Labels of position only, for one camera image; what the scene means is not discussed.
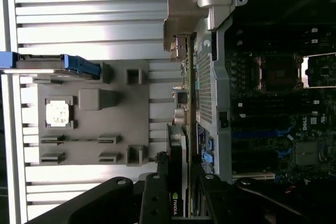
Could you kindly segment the black expansion slot blue latch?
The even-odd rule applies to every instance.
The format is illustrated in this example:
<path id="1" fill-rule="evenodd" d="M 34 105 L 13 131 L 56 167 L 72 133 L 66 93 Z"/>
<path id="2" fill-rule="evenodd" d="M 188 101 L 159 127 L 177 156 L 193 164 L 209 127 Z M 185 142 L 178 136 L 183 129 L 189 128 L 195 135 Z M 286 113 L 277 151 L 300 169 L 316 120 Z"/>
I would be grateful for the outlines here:
<path id="1" fill-rule="evenodd" d="M 264 150 L 252 150 L 252 151 L 236 151 L 232 153 L 233 159 L 272 159 L 283 158 L 290 155 L 292 148 L 286 150 L 276 149 L 264 149 Z"/>

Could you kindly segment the grey parts rack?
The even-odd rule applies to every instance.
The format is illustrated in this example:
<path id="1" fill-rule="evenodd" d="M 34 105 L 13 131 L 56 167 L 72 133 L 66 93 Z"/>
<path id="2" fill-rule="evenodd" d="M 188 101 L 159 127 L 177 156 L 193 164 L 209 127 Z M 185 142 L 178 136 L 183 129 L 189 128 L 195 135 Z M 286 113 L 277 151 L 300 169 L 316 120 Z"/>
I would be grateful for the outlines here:
<path id="1" fill-rule="evenodd" d="M 98 80 L 58 78 L 42 81 L 38 94 L 41 165 L 141 166 L 149 160 L 149 63 L 146 60 L 100 62 Z M 46 123 L 46 105 L 63 100 L 70 108 L 65 127 Z M 117 144 L 41 143 L 41 138 L 121 136 Z"/>

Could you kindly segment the green RAM stick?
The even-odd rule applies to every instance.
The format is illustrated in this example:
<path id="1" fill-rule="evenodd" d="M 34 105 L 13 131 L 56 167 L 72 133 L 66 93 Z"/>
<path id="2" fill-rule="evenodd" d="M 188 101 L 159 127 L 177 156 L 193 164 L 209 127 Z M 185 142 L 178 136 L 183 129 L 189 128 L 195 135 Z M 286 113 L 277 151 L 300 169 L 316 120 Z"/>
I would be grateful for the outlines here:
<path id="1" fill-rule="evenodd" d="M 117 144 L 119 141 L 122 140 L 121 136 L 101 136 L 98 138 L 76 138 L 76 139 L 67 139 L 67 138 L 41 138 L 40 142 L 45 144 L 51 144 L 51 143 L 70 143 L 70 142 L 97 142 L 97 143 L 108 143 L 108 144 Z"/>

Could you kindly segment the green motherboard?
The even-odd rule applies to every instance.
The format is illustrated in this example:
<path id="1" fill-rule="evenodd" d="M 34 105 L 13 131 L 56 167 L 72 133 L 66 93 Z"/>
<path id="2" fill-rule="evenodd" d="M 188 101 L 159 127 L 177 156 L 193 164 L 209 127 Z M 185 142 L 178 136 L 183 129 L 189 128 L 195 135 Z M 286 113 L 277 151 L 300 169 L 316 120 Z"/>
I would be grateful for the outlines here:
<path id="1" fill-rule="evenodd" d="M 238 28 L 226 43 L 230 77 L 230 130 L 232 153 L 264 149 L 286 150 L 290 155 L 272 159 L 233 159 L 232 172 L 275 173 L 277 183 L 336 177 L 336 88 L 264 93 L 257 89 L 255 58 L 293 55 L 302 58 L 336 52 L 336 31 L 325 28 L 290 30 Z M 233 138 L 234 132 L 288 132 L 272 138 Z M 298 142 L 316 142 L 317 165 L 296 164 Z"/>

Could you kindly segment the open black PC case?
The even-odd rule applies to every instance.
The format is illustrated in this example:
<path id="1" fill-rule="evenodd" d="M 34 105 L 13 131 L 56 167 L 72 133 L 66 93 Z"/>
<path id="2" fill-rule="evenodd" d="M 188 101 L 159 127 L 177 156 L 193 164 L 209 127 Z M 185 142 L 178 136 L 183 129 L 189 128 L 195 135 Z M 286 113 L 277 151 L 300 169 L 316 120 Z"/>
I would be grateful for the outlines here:
<path id="1" fill-rule="evenodd" d="M 213 28 L 199 28 L 194 44 L 196 143 L 204 172 L 233 184 L 230 130 L 230 77 L 226 43 L 238 28 L 248 30 L 325 28 L 336 31 L 336 0 L 201 0 L 207 7 L 225 7 Z M 277 183 L 286 193 L 300 191 L 315 203 L 319 224 L 336 224 L 336 177 Z"/>

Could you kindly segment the silver CPU chip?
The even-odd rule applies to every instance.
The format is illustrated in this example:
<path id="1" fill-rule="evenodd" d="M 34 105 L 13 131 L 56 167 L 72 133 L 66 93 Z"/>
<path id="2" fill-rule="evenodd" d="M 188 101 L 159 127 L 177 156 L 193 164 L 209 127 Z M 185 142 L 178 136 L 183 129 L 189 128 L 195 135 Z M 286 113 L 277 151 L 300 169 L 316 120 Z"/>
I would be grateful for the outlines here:
<path id="1" fill-rule="evenodd" d="M 46 105 L 46 123 L 51 127 L 65 127 L 70 121 L 69 105 L 63 100 Z"/>

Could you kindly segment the CPU socket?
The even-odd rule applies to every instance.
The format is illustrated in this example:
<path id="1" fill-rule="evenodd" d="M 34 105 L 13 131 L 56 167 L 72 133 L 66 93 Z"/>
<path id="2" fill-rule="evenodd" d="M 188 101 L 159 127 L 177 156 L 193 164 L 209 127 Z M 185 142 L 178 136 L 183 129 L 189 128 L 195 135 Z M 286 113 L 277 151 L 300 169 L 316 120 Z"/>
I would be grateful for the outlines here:
<path id="1" fill-rule="evenodd" d="M 303 87 L 301 56 L 261 56 L 255 58 L 255 62 L 258 66 L 258 90 L 264 93 L 280 93 Z"/>

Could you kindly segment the blue disk caddy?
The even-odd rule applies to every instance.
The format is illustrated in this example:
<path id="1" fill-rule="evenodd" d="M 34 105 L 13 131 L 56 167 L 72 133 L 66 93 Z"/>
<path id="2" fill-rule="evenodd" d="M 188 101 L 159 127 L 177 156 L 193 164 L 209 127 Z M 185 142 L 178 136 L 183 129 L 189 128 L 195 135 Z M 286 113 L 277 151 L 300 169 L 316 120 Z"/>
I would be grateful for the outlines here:
<path id="1" fill-rule="evenodd" d="M 55 77 L 80 77 L 89 80 L 100 78 L 101 67 L 80 56 L 31 55 L 0 51 L 0 73 Z"/>

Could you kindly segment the metal socket cover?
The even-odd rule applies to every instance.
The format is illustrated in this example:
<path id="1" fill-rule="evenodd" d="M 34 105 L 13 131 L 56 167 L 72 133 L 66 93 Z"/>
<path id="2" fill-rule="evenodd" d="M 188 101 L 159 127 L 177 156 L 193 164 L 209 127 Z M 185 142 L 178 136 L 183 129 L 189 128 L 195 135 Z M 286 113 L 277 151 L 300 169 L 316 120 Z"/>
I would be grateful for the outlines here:
<path id="1" fill-rule="evenodd" d="M 336 52 L 304 57 L 301 75 L 306 89 L 336 88 Z"/>

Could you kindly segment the silver hard disk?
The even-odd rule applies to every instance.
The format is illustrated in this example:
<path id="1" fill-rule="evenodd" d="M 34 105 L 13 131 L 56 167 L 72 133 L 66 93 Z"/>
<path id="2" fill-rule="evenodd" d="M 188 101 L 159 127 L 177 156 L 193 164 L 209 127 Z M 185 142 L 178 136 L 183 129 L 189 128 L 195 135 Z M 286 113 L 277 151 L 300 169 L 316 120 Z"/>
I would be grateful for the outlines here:
<path id="1" fill-rule="evenodd" d="M 15 69 L 21 73 L 48 73 L 62 76 L 96 79 L 101 74 L 99 65 L 85 60 L 80 56 L 61 55 L 30 55 L 19 54 Z"/>

